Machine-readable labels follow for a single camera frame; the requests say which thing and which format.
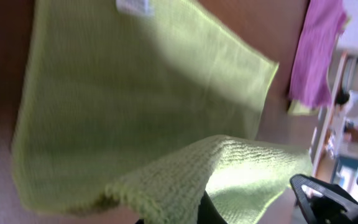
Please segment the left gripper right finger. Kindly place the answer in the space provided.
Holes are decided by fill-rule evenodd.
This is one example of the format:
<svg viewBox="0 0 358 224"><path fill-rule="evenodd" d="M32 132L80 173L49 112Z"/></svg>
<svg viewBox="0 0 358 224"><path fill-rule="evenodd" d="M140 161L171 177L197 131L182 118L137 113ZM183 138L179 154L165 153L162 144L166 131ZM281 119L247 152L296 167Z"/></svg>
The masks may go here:
<svg viewBox="0 0 358 224"><path fill-rule="evenodd" d="M308 224L358 224L358 202L340 186L303 174L290 185Z"/></svg>

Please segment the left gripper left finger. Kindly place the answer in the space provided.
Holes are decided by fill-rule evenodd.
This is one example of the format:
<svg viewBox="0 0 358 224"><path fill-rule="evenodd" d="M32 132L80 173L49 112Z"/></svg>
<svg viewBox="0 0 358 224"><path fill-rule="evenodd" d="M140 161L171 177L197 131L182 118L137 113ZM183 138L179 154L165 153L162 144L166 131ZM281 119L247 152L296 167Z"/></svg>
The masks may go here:
<svg viewBox="0 0 358 224"><path fill-rule="evenodd" d="M179 214L175 212L172 217L164 217L158 220L151 218L140 218L135 224L144 223L163 223L163 224L227 224L227 221L219 214L208 193L204 191L203 196L197 204L189 212Z"/></svg>

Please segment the green microfiber cloth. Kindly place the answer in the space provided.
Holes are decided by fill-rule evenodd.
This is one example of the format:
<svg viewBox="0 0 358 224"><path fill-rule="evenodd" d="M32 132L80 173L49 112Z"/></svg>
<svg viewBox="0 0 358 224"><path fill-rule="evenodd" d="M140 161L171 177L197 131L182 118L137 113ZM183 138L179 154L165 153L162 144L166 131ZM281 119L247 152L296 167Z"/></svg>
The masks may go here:
<svg viewBox="0 0 358 224"><path fill-rule="evenodd" d="M228 223L257 223L312 170L307 150L255 140L278 64L196 1L138 5L36 2L12 143L21 204L196 223L208 194Z"/></svg>

